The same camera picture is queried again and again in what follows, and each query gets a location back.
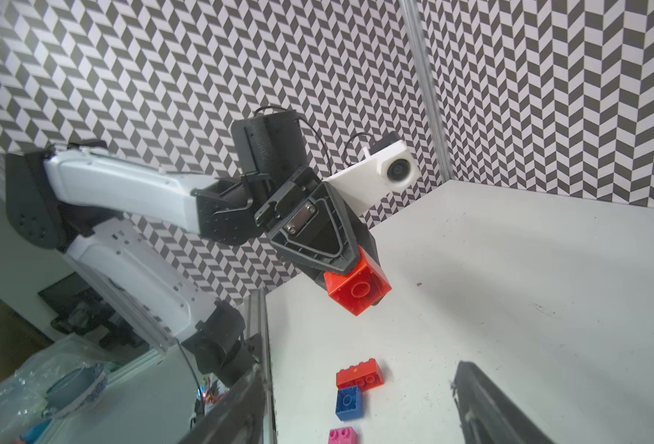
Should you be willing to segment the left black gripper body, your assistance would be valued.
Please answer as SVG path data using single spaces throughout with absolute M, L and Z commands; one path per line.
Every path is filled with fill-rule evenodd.
M 318 201 L 325 182 L 299 168 L 258 210 L 255 219 L 270 244 L 327 244 L 327 211 Z

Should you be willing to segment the small red lego brick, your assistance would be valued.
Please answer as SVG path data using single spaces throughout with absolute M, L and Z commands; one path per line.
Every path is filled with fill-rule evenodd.
M 381 266 L 362 247 L 358 251 L 360 260 L 347 275 L 323 274 L 329 297 L 354 316 L 379 303 L 392 290 Z

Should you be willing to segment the blue small lego brick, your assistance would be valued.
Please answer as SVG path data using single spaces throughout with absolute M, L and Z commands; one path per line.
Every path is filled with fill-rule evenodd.
M 363 394 L 358 386 L 338 390 L 336 416 L 342 422 L 361 419 L 364 416 Z

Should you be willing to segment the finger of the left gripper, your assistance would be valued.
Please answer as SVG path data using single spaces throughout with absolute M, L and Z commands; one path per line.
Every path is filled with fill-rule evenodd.
M 358 264 L 358 242 L 338 191 L 288 181 L 269 201 L 266 235 L 275 251 L 296 265 L 347 275 Z
M 351 227 L 358 242 L 358 264 L 351 271 L 351 297 L 356 307 L 369 308 L 388 293 L 388 278 L 368 226 L 358 216 L 351 216 Z

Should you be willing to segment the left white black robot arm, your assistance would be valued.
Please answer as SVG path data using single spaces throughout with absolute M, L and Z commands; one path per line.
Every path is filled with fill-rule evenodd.
M 406 146 L 390 136 L 358 164 L 322 177 L 293 109 L 270 107 L 236 121 L 231 133 L 234 177 L 153 168 L 118 157 L 102 140 L 5 157 L 6 216 L 16 232 L 107 279 L 226 386 L 257 362 L 244 316 L 172 266 L 140 220 L 219 246 L 266 241 L 359 315 L 390 289 L 364 213 L 412 174 Z

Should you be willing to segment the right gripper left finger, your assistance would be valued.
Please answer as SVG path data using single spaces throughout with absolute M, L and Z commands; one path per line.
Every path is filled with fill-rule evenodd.
M 262 443 L 265 408 L 263 372 L 255 364 L 208 414 L 199 407 L 179 443 Z

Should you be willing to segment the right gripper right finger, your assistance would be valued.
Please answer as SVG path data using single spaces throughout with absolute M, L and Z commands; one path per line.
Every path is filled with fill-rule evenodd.
M 458 363 L 451 388 L 467 444 L 554 443 L 473 362 Z

